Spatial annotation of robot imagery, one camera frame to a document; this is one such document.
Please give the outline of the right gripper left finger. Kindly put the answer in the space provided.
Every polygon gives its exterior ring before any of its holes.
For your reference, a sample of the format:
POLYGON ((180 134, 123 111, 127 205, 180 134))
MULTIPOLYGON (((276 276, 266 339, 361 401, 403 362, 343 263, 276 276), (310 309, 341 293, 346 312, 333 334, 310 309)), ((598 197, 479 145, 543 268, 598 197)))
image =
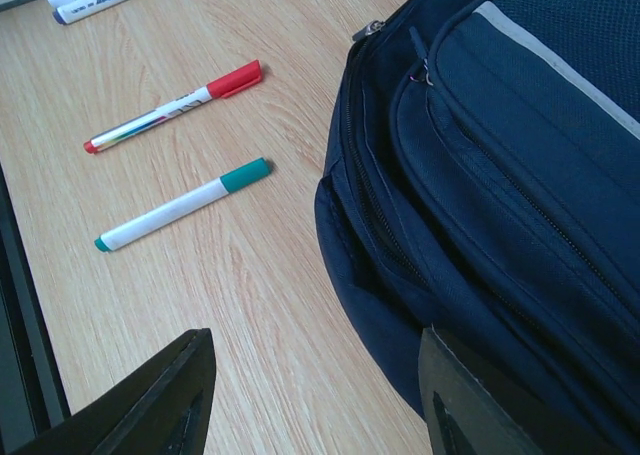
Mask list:
POLYGON ((212 332, 191 329, 16 454, 202 454, 216 381, 212 332))

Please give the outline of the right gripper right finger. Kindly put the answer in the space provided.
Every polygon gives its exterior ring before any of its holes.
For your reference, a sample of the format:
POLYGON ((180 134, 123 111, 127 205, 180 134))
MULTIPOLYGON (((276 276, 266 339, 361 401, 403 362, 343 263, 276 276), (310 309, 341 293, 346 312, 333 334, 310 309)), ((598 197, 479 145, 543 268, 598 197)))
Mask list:
POLYGON ((617 454, 453 335, 422 332, 419 383, 435 454, 617 454))

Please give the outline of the navy blue backpack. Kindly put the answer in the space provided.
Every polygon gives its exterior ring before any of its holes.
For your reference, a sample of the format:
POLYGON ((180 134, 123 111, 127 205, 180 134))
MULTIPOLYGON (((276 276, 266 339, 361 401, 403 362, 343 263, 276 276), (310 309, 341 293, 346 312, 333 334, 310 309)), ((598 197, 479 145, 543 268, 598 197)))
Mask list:
POLYGON ((315 220, 366 349, 422 411, 450 332, 639 450, 639 0, 408 0, 353 37, 315 220))

